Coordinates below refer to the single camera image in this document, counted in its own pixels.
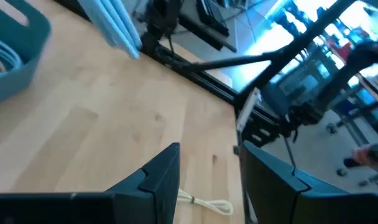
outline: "blue bin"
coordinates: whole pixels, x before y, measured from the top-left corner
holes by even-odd
[[[0,10],[0,40],[14,49],[24,64],[0,78],[0,102],[31,83],[51,31],[48,19],[24,0],[6,2],[26,16],[28,26],[21,25]]]

